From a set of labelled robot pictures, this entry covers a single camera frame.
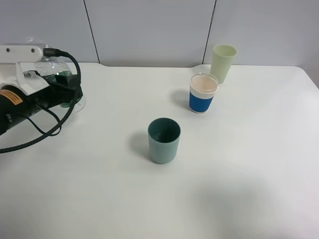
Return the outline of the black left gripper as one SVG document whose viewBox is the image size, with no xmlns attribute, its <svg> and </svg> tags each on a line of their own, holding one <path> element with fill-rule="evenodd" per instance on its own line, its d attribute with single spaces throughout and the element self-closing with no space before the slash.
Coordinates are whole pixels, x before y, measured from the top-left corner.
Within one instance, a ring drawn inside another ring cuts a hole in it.
<svg viewBox="0 0 319 239">
<path fill-rule="evenodd" d="M 49 86 L 37 93 L 26 96 L 13 86 L 0 89 L 0 118 L 3 120 L 26 120 L 39 111 L 52 113 L 57 105 L 68 103 L 68 119 L 78 101 L 82 98 L 81 80 L 78 75 L 48 75 Z"/>
</svg>

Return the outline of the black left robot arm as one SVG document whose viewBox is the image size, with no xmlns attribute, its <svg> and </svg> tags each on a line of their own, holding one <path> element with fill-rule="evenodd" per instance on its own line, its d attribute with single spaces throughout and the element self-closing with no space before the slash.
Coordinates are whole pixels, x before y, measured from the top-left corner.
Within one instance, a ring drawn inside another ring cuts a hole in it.
<svg viewBox="0 0 319 239">
<path fill-rule="evenodd" d="M 39 111 L 45 111 L 60 122 L 60 118 L 50 108 L 63 103 L 71 103 L 74 96 L 81 97 L 81 79 L 78 75 L 45 76 L 48 87 L 31 95 L 26 95 L 15 86 L 6 85 L 0 90 L 0 133 L 9 129 Z"/>
</svg>

